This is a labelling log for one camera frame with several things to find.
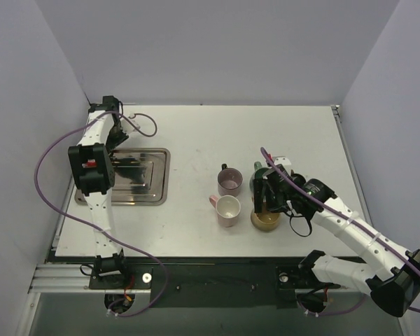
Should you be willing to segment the light pink mug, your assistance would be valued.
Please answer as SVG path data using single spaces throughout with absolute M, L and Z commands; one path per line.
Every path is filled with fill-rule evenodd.
M 211 195 L 209 202 L 217 213 L 218 223 L 224 228 L 234 226 L 241 212 L 241 204 L 239 200 L 231 195 L 217 197 Z

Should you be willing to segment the beige mug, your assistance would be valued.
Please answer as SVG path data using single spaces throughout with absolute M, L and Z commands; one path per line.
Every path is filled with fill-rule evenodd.
M 271 232 L 278 228 L 280 223 L 280 214 L 271 212 L 255 213 L 251 212 L 250 219 L 252 225 L 261 232 Z

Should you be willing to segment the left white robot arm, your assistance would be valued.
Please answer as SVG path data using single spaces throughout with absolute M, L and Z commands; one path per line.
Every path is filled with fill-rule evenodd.
M 102 103 L 89 108 L 89 125 L 80 141 L 68 149 L 76 188 L 84 196 L 92 216 L 95 248 L 92 278 L 107 281 L 114 288 L 122 288 L 130 280 L 123 248 L 111 238 L 115 234 L 111 196 L 116 175 L 109 152 L 128 138 L 119 114 L 120 101 L 114 96 L 102 97 Z

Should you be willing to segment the green mug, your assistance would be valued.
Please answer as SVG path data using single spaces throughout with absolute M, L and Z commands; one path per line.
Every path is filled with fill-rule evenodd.
M 254 173 L 252 174 L 252 176 L 250 177 L 250 180 L 249 180 L 249 189 L 250 189 L 252 195 L 254 195 L 254 180 L 256 178 L 262 179 L 263 174 L 265 172 L 268 172 L 271 169 L 271 167 L 270 166 L 263 166 L 263 164 L 260 161 L 256 161 L 253 164 L 253 168 L 254 168 Z

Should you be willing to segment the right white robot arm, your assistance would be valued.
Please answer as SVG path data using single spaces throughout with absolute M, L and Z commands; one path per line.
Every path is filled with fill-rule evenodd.
M 303 217 L 318 225 L 355 252 L 361 262 L 312 251 L 299 265 L 306 286 L 318 282 L 354 288 L 394 317 L 412 309 L 420 294 L 420 249 L 410 251 L 366 223 L 322 181 L 289 174 L 283 165 L 254 174 L 254 211 Z

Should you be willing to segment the mauve pink mug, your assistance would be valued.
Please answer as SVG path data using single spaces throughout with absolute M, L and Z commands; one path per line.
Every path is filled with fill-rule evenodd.
M 239 170 L 228 167 L 227 164 L 223 163 L 217 176 L 217 182 L 220 196 L 231 195 L 236 197 L 240 194 L 243 177 Z

